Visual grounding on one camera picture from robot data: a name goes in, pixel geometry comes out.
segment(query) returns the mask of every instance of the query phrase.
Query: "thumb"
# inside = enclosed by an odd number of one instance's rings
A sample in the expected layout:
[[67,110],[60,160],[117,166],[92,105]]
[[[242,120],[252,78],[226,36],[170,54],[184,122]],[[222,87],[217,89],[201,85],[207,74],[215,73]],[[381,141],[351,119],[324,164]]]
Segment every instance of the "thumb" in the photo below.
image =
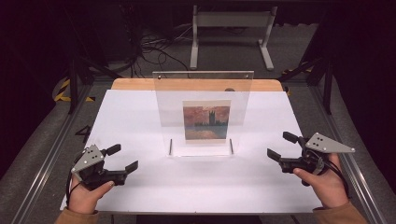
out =
[[108,193],[114,186],[113,181],[108,181],[107,183],[103,184],[101,187],[91,191],[92,195],[97,198],[98,200],[103,197],[106,193]]
[[303,169],[299,169],[299,168],[295,168],[293,170],[293,173],[295,175],[297,175],[300,179],[302,179],[303,181],[305,181],[307,184],[314,186],[316,183],[316,175],[312,175],[310,173],[308,173],[307,171],[303,170]]

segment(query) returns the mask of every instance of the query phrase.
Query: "gray floor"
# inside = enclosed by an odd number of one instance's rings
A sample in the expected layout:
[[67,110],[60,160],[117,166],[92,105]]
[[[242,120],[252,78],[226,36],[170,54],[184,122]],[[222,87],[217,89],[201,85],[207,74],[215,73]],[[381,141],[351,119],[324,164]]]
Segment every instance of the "gray floor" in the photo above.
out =
[[[255,78],[277,78],[285,69],[294,68],[300,61],[305,48],[315,32],[316,26],[284,26],[275,27],[271,34],[268,49],[273,59],[275,70],[268,72],[262,61],[262,56],[257,44],[263,30],[247,29],[240,35],[233,35],[222,29],[210,29],[200,32],[200,49],[198,70],[253,70]],[[165,50],[173,57],[181,60],[189,66],[191,54],[191,41],[182,39]],[[150,61],[157,62],[158,53],[146,54]],[[141,75],[149,77],[152,71],[160,71],[161,67],[152,63],[139,60]],[[182,71],[183,65],[167,58],[162,65],[164,71]],[[122,73],[129,77],[130,71]],[[336,129],[340,133],[342,141],[357,149],[354,155],[364,179],[367,181],[370,191],[375,197],[379,211],[388,223],[396,223],[396,197],[388,186],[384,177],[379,173],[367,152],[363,142],[355,130],[336,83],[332,91],[332,116],[328,117],[321,111],[320,105],[315,101],[315,92],[322,90],[309,88],[302,82],[304,74],[296,77],[293,81],[285,83],[290,87],[290,103],[295,112],[297,121],[304,136],[320,132],[332,137],[332,129],[326,120],[333,120]],[[59,85],[54,87],[54,92],[59,90]],[[35,181],[37,172],[46,161],[49,152],[54,149],[54,143],[60,140],[63,143],[59,147],[59,154],[55,155],[53,167],[48,169],[48,175],[44,176],[45,184],[36,193],[36,200],[31,203],[32,209],[25,207],[18,214],[23,214],[24,223],[53,223],[59,215],[59,206],[64,196],[65,180],[68,169],[75,158],[76,153],[84,148],[83,136],[75,133],[85,127],[92,126],[103,100],[106,90],[111,86],[111,81],[106,77],[98,77],[88,91],[89,96],[96,97],[95,102],[85,102],[73,116],[67,114],[69,103],[58,102],[55,108],[43,120],[36,131],[32,134],[26,145],[21,150],[17,159],[13,162],[8,172],[0,182],[0,223],[11,223],[20,206],[25,201],[29,188]],[[63,131],[62,127],[73,118],[69,131],[63,139],[58,134]],[[352,202],[365,214],[359,196],[352,189]],[[296,214],[300,223],[315,223],[312,214]],[[115,215],[115,223],[135,223],[134,216]],[[110,214],[102,214],[99,223],[110,223]],[[290,215],[264,216],[262,223],[295,223]]]

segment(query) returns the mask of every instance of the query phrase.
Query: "silver metal plate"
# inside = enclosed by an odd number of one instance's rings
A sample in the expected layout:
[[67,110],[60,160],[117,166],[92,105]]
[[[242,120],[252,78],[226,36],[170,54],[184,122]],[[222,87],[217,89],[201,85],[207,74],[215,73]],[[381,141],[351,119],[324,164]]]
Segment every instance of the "silver metal plate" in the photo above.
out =
[[85,149],[83,153],[84,154],[82,155],[82,157],[73,167],[72,173],[77,173],[80,170],[95,165],[99,161],[105,159],[102,152],[100,152],[99,148],[96,145],[91,145],[88,149]]
[[337,141],[332,140],[320,133],[315,133],[305,145],[315,151],[323,153],[351,153],[355,148],[347,147]]

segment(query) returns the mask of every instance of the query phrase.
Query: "person's left hand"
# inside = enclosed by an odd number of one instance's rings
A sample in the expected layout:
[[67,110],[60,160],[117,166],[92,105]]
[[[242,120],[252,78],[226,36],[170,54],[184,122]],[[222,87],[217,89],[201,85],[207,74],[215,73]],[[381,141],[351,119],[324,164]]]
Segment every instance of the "person's left hand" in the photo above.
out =
[[[70,189],[72,189],[77,184],[78,179],[73,175]],[[109,192],[113,186],[113,181],[109,181],[94,190],[88,190],[84,186],[78,185],[70,195],[68,209],[72,212],[80,214],[93,214],[98,200],[101,199],[107,192]]]

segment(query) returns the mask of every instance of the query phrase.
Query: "white tabletop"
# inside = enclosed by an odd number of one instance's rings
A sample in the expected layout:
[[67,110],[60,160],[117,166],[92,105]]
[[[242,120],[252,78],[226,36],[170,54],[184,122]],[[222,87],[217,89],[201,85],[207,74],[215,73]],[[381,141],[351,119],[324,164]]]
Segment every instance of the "white tabletop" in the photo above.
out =
[[224,157],[171,157],[164,147],[155,91],[107,91],[87,147],[121,151],[107,156],[107,170],[139,168],[116,186],[96,209],[128,214],[263,215],[309,213],[320,206],[311,188],[282,174],[266,156],[271,148],[297,158],[301,148],[282,138],[301,135],[283,91],[253,91],[238,150]]

